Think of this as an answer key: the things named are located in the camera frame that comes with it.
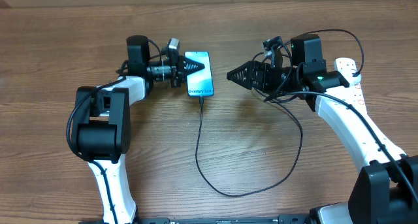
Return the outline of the blue Galaxy smartphone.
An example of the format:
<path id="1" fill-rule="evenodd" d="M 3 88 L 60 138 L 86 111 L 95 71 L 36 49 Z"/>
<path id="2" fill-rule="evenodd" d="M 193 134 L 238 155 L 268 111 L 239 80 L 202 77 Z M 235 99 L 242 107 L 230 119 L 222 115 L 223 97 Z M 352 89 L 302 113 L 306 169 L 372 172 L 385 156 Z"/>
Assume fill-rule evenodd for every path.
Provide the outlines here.
<path id="1" fill-rule="evenodd" d="M 187 77 L 187 93 L 190 97 L 211 97 L 214 95 L 214 84 L 210 56 L 208 52 L 185 52 L 186 58 L 202 63 L 203 70 Z"/>

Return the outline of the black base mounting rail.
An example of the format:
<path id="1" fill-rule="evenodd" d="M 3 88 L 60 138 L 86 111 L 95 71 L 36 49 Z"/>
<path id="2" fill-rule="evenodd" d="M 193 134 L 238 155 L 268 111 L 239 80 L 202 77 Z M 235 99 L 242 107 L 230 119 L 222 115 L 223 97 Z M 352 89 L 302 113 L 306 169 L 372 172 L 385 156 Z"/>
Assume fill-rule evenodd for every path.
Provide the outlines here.
<path id="1" fill-rule="evenodd" d="M 134 224 L 305 224 L 312 223 L 308 214 L 280 214 L 278 217 L 169 219 L 135 217 Z"/>

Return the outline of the white power strip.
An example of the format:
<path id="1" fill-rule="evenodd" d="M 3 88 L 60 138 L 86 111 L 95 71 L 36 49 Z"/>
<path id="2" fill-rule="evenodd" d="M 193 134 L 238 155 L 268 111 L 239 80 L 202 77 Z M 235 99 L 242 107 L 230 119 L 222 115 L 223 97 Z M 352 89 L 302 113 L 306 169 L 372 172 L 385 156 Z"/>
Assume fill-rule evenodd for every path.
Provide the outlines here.
<path id="1" fill-rule="evenodd" d="M 357 72 L 357 66 L 353 59 L 340 57 L 334 61 L 334 70 L 340 72 L 349 82 L 350 103 L 362 114 L 367 114 L 366 103 L 362 94 L 361 75 L 353 77 Z"/>

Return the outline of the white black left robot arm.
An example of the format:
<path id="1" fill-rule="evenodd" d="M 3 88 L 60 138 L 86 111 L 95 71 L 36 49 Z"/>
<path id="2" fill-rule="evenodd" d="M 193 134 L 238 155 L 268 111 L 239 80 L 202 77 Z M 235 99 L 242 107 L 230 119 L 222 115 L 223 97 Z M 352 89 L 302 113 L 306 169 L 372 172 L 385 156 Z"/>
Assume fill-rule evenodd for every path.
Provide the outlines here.
<path id="1" fill-rule="evenodd" d="M 101 86 L 77 89 L 66 128 L 70 150 L 88 163 L 103 204 L 100 223 L 140 223 L 125 166 L 131 142 L 130 106 L 144 100 L 154 83 L 169 81 L 178 88 L 195 73 L 209 68 L 207 57 L 179 53 L 180 41 L 171 38 L 153 61 L 144 35 L 127 38 L 128 58 L 116 72 L 118 79 Z"/>

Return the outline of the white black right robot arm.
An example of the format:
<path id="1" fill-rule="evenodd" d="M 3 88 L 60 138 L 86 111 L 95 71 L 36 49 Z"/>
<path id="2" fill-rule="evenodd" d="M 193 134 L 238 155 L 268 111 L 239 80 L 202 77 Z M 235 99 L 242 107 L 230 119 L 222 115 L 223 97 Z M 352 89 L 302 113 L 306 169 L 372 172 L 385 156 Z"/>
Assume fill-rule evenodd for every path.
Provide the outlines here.
<path id="1" fill-rule="evenodd" d="M 266 59 L 248 61 L 227 79 L 271 102 L 299 98 L 325 120 L 351 156 L 358 176 L 346 202 L 281 215 L 280 223 L 416 223 L 417 158 L 391 142 L 367 113 L 361 67 L 339 58 L 327 69 L 321 39 L 310 31 L 263 44 Z"/>

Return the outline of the white charger plug adapter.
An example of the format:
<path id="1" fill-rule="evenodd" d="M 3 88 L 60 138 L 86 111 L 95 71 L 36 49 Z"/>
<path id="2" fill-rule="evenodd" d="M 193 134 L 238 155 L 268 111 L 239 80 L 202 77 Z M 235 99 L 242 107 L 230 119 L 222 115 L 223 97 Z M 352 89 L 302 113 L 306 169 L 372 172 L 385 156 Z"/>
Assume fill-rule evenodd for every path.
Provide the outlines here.
<path id="1" fill-rule="evenodd" d="M 345 73 L 345 78 L 349 82 L 350 86 L 354 86 L 356 84 L 360 84 L 361 82 L 361 75 L 357 73 L 357 70 L 349 69 Z"/>

